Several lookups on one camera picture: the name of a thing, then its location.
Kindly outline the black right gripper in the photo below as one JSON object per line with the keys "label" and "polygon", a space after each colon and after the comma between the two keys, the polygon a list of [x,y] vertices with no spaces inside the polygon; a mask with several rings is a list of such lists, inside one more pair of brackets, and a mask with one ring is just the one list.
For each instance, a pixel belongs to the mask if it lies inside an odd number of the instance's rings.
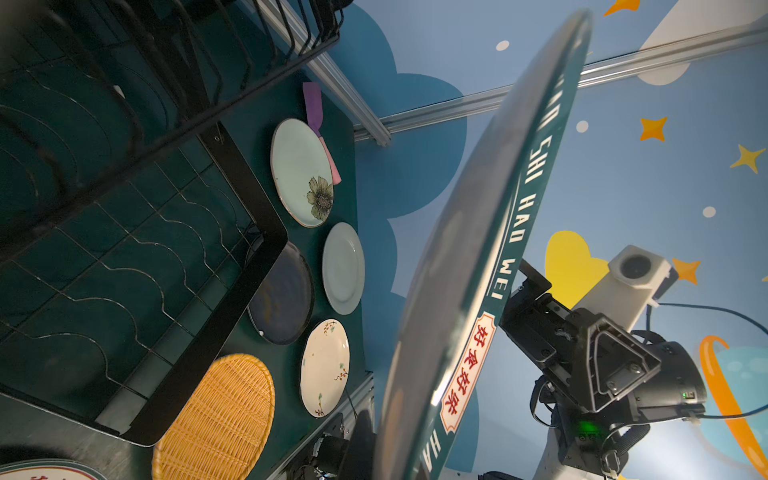
{"label": "black right gripper", "polygon": [[527,262],[520,272],[525,280],[507,301],[500,326],[581,411],[597,413],[660,372],[661,360],[632,334],[602,314],[566,308]]}

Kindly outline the green rim lettered plate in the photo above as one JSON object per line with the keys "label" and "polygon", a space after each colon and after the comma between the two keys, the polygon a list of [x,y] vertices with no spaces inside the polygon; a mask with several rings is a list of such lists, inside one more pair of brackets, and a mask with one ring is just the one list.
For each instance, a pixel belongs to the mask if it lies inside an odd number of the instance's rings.
{"label": "green rim lettered plate", "polygon": [[555,164],[593,26],[574,12],[477,141],[414,273],[370,475],[435,479],[512,295]]}

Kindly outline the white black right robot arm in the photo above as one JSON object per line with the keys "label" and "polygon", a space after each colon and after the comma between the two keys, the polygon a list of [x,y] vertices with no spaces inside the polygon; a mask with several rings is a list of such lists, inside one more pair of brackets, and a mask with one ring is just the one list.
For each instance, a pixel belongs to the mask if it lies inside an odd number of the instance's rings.
{"label": "white black right robot arm", "polygon": [[550,418],[535,478],[616,479],[653,424],[704,413],[706,388],[685,348],[635,327],[679,278],[666,260],[621,253],[572,308],[530,264],[520,270],[500,327],[541,372],[529,410],[543,405]]}

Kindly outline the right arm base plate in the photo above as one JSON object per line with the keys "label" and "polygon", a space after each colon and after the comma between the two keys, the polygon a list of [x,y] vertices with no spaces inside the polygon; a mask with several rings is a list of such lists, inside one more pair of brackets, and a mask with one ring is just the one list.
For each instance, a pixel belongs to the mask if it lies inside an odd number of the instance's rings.
{"label": "right arm base plate", "polygon": [[372,479],[375,440],[370,412],[363,410],[349,439],[324,435],[313,456],[288,466],[286,478],[325,479],[330,475],[332,479]]}

